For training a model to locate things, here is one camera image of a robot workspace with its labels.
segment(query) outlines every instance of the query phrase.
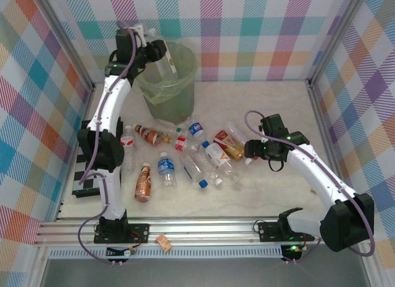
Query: plaid wall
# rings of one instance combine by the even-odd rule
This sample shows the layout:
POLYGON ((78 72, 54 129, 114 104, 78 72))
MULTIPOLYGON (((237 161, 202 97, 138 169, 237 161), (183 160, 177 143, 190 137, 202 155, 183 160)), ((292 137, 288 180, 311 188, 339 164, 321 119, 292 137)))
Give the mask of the plaid wall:
POLYGON ((33 0, 0 0, 0 286, 50 221, 88 92, 33 0))
POLYGON ((365 0, 318 83, 346 182, 381 217, 377 248, 395 279, 395 0, 365 0))
POLYGON ((303 80, 348 2, 50 1, 96 81, 115 49, 117 19, 146 23, 166 38, 186 38, 199 56, 197 80, 303 80))

